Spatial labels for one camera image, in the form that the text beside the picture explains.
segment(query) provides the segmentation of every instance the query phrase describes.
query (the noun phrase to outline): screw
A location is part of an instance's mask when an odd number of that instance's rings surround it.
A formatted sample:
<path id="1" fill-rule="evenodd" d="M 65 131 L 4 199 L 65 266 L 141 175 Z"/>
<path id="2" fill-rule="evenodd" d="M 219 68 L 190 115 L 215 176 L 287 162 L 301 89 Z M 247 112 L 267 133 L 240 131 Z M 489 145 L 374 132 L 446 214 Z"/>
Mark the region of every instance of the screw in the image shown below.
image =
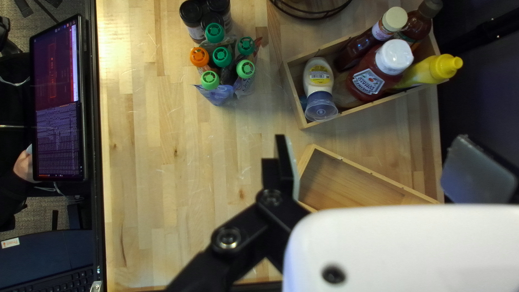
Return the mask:
<path id="1" fill-rule="evenodd" d="M 216 236 L 216 244 L 222 249 L 233 249 L 241 240 L 240 231 L 237 228 L 222 228 Z"/>
<path id="2" fill-rule="evenodd" d="M 324 269 L 322 276 L 323 279 L 330 284 L 340 284 L 346 280 L 344 272 L 336 266 L 329 266 Z"/>
<path id="3" fill-rule="evenodd" d="M 262 201 L 266 205 L 277 207 L 283 199 L 281 198 L 281 192 L 278 190 L 264 190 L 262 195 Z"/>

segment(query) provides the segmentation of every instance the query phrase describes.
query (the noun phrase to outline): mustard bottle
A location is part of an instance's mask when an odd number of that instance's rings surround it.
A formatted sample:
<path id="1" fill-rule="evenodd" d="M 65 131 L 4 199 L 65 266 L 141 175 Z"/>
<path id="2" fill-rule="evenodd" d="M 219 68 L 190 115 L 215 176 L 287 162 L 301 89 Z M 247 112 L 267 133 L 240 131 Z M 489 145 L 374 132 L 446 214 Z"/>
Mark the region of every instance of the mustard bottle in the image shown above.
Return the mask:
<path id="1" fill-rule="evenodd" d="M 453 77 L 463 66 L 460 57 L 449 54 L 431 56 L 409 67 L 404 72 L 402 80 L 390 90 L 403 89 L 422 84 L 438 84 Z"/>

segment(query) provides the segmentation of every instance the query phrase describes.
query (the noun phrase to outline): beige bottle cap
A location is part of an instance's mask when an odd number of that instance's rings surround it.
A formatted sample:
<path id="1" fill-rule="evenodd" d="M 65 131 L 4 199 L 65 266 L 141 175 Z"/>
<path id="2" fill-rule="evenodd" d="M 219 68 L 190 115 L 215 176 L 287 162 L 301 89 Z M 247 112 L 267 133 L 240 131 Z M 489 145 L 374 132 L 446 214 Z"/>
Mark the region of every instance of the beige bottle cap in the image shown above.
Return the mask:
<path id="1" fill-rule="evenodd" d="M 442 0 L 424 0 L 418 6 L 418 11 L 425 17 L 433 18 L 443 7 Z"/>
<path id="2" fill-rule="evenodd" d="M 392 32 L 401 30 L 407 23 L 407 12 L 402 7 L 389 8 L 382 16 L 382 25 Z"/>

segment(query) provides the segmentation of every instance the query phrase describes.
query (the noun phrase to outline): black jar lid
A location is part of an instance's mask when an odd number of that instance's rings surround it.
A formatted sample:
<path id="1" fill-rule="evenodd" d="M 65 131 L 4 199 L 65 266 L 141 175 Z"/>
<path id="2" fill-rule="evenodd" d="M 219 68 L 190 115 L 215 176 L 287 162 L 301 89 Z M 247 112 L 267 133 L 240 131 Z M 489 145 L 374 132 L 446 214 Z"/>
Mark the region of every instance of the black jar lid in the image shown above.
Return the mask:
<path id="1" fill-rule="evenodd" d="M 205 31 L 206 27 L 209 25 L 209 23 L 218 23 L 223 28 L 225 27 L 225 21 L 224 18 L 219 15 L 216 12 L 210 11 L 202 16 L 202 19 L 200 20 L 200 24 L 202 25 L 202 29 Z"/>
<path id="2" fill-rule="evenodd" d="M 207 0 L 207 5 L 215 12 L 227 13 L 230 10 L 230 0 Z"/>
<path id="3" fill-rule="evenodd" d="M 195 0 L 186 0 L 180 5 L 180 17 L 187 26 L 197 26 L 202 18 L 202 6 Z"/>

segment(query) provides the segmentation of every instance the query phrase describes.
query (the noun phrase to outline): wooden crate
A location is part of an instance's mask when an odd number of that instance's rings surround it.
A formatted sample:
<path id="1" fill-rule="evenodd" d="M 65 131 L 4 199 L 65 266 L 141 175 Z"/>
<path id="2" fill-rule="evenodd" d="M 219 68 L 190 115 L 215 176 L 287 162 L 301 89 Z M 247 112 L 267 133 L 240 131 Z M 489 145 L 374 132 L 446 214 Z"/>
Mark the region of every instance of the wooden crate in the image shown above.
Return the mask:
<path id="1" fill-rule="evenodd" d="M 292 108 L 294 109 L 294 114 L 297 120 L 297 124 L 300 129 L 305 129 L 314 125 L 319 124 L 319 122 L 311 122 L 305 118 L 305 113 L 303 111 L 303 108 L 301 107 L 301 104 L 299 102 L 299 96 L 305 95 L 305 91 L 303 89 L 303 70 L 305 67 L 306 62 L 313 57 L 324 57 L 330 65 L 333 64 L 333 60 L 335 57 L 337 57 L 338 53 L 342 50 L 346 42 L 354 36 L 357 36 L 361 34 L 363 31 L 359 31 L 356 33 L 353 33 L 351 35 L 347 35 L 344 37 L 341 37 L 339 39 L 336 39 L 333 42 L 324 44 L 320 46 L 319 48 L 305 52 L 303 54 L 299 54 L 293 58 L 290 58 L 288 60 L 284 60 L 280 67 L 280 75 L 283 80 L 283 88 L 285 89 L 285 92 L 287 92 L 288 99 L 291 101 Z M 436 40 L 434 38 L 434 34 L 431 30 L 431 33 L 422 41 L 420 46 L 413 52 L 415 56 L 414 62 L 419 62 L 429 56 L 433 55 L 439 55 L 440 50 L 438 49 L 438 45 L 436 43 Z M 333 74 L 334 76 L 338 76 L 339 73 L 333 68 Z M 369 107 L 372 107 L 374 105 L 393 100 L 395 98 L 398 98 L 400 96 L 407 95 L 411 92 L 416 92 L 418 90 L 424 89 L 425 86 L 433 86 L 433 85 L 422 85 L 415 87 L 413 89 L 400 92 L 398 94 L 388 95 L 381 99 L 375 100 L 373 102 L 369 102 L 367 104 L 363 104 L 361 106 L 358 106 L 356 108 L 352 109 L 344 109 L 341 110 L 339 108 L 339 114 L 335 117 L 341 117 L 347 114 L 354 113 L 356 111 L 360 111 Z"/>
<path id="2" fill-rule="evenodd" d="M 315 144 L 306 148 L 297 169 L 299 201 L 310 211 L 440 203 Z"/>

